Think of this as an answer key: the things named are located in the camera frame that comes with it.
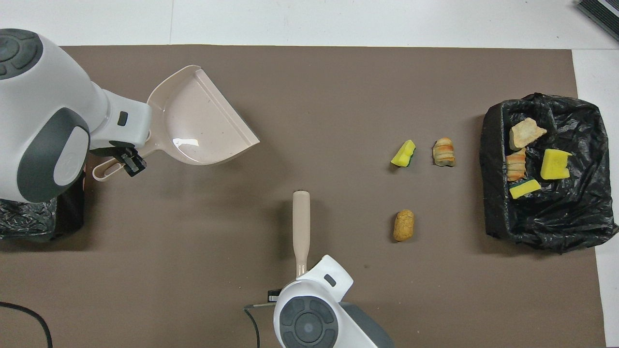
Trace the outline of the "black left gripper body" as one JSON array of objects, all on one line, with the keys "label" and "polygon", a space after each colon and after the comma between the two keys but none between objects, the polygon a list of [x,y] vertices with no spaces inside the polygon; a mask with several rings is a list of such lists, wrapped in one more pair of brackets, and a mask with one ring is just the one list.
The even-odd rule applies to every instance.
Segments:
[{"label": "black left gripper body", "polygon": [[113,147],[113,157],[121,163],[130,177],[136,176],[146,169],[146,161],[139,155],[137,149],[130,147]]}]

